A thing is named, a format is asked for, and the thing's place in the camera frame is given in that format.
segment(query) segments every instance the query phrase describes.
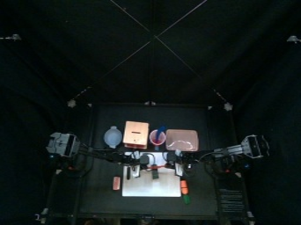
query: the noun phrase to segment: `black curtain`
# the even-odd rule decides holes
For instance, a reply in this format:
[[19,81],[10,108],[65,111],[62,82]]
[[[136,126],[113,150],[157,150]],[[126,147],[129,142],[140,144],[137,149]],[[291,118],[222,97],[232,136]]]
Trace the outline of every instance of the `black curtain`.
[[253,161],[249,199],[263,224],[300,224],[301,45],[291,44],[240,100],[235,121],[240,140],[264,134],[271,157]]
[[0,65],[0,224],[33,224],[50,185],[45,147],[63,127],[67,104],[23,43],[0,42]]

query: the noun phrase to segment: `green object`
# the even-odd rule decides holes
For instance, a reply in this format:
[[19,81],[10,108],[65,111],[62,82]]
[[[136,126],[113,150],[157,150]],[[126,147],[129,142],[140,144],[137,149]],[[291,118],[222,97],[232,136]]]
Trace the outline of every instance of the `green object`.
[[190,203],[190,196],[188,194],[184,194],[184,202],[186,205]]

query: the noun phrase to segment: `orange box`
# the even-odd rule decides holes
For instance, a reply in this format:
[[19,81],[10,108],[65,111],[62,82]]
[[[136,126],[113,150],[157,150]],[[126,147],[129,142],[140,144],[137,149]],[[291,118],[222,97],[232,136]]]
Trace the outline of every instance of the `orange box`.
[[126,121],[123,143],[128,148],[146,149],[149,141],[149,123]]

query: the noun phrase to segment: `black backdrop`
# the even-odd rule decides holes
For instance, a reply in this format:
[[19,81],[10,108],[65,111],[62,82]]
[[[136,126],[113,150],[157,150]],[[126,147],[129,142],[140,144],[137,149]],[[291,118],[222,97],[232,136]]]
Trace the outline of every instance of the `black backdrop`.
[[263,224],[300,219],[300,54],[296,1],[2,1],[2,220],[41,213],[45,145],[67,101],[233,104],[239,139],[273,156],[248,174]]

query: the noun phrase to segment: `cable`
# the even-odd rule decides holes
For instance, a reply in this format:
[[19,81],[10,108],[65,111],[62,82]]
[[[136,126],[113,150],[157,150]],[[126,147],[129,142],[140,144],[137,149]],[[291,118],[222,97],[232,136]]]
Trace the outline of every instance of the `cable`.
[[209,152],[208,154],[202,155],[201,158],[200,158],[200,161],[206,157],[206,156],[210,156],[210,155],[214,155],[214,154],[222,154],[220,152]]

